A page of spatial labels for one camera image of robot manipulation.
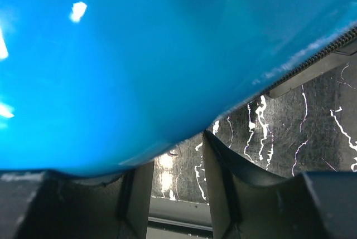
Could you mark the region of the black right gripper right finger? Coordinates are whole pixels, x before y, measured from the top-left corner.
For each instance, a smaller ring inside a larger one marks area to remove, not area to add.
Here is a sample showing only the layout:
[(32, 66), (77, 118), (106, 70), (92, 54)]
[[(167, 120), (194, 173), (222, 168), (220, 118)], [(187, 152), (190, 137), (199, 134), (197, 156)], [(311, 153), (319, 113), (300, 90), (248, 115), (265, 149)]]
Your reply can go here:
[(355, 238), (356, 174), (283, 178), (202, 136), (214, 238)]

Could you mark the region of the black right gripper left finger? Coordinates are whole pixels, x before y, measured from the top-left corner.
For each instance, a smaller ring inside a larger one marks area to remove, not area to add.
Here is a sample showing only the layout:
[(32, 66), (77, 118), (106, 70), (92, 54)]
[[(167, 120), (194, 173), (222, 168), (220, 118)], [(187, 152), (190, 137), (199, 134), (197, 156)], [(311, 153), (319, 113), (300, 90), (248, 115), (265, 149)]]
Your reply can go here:
[(1, 173), (2, 238), (145, 238), (154, 164), (71, 179)]

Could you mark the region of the blue suitcase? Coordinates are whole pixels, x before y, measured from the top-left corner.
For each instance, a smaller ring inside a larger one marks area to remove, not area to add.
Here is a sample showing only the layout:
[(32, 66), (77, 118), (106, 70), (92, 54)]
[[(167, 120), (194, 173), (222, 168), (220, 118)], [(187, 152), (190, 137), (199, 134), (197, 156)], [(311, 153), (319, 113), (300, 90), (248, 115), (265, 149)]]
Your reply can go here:
[(1, 170), (145, 163), (356, 24), (356, 0), (1, 0)]

